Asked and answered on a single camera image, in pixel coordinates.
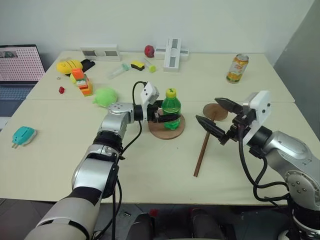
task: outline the wooden stick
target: wooden stick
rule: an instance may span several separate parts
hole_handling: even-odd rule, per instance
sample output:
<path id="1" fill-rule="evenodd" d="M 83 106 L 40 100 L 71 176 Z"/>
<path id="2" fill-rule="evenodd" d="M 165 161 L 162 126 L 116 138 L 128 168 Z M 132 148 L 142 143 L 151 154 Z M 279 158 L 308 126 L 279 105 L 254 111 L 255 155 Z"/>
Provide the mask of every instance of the wooden stick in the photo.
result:
<path id="1" fill-rule="evenodd" d="M 196 178 L 198 177 L 198 173 L 199 173 L 199 170 L 200 170 L 200 167 L 201 167 L 202 159 L 204 158 L 204 155 L 205 155 L 205 151 L 206 151 L 206 147 L 207 147 L 207 143 L 208 143 L 209 137 L 210 137 L 210 133 L 206 132 L 206 135 L 205 135 L 205 138 L 204 138 L 204 141 L 203 141 L 203 144 L 202 144 L 201 152 L 200 152 L 200 155 L 199 155 L 199 158 L 198 158 L 198 162 L 196 163 L 196 167 L 195 167 L 194 174 L 193 174 L 193 176 L 196 177 Z"/>

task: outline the toy syringe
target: toy syringe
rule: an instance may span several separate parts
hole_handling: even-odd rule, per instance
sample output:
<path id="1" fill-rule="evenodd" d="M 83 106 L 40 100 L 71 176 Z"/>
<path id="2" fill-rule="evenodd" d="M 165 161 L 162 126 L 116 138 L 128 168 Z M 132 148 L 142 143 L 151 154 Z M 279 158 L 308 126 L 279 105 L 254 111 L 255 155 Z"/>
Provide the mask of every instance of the toy syringe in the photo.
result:
<path id="1" fill-rule="evenodd" d="M 127 63 L 122 63 L 120 66 L 115 68 L 111 73 L 109 73 L 108 78 L 113 79 L 114 77 L 128 71 L 131 69 L 131 66 Z"/>

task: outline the blue toy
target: blue toy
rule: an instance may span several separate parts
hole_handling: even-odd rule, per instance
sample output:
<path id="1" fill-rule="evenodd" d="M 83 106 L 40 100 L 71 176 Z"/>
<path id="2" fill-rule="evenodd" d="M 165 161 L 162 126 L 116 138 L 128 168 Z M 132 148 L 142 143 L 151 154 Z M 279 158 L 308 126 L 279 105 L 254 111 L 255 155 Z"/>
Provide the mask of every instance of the blue toy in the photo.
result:
<path id="1" fill-rule="evenodd" d="M 32 127 L 22 126 L 12 136 L 12 148 L 17 148 L 19 145 L 27 145 L 37 135 L 37 131 Z"/>

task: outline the white wall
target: white wall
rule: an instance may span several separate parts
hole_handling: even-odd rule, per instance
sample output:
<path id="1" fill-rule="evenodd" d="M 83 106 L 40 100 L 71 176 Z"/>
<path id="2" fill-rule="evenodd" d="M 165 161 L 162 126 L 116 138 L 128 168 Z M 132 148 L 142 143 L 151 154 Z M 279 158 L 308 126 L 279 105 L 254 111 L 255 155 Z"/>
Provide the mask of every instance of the white wall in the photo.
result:
<path id="1" fill-rule="evenodd" d="M 314 0 L 0 0 L 0 44 L 62 50 L 117 43 L 121 51 L 182 38 L 191 52 L 263 52 L 274 64 Z"/>

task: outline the orange toy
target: orange toy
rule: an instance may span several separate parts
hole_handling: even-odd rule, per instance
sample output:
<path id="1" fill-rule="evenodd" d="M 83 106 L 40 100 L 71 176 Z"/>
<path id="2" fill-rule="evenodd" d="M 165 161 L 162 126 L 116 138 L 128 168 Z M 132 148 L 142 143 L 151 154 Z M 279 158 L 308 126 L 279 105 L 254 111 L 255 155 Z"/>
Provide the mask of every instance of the orange toy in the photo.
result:
<path id="1" fill-rule="evenodd" d="M 92 83 L 89 81 L 89 78 L 86 74 L 82 71 L 81 68 L 75 68 L 72 70 L 71 74 L 75 78 L 75 83 L 77 87 L 80 89 L 82 94 L 87 97 L 93 94 L 93 86 Z"/>

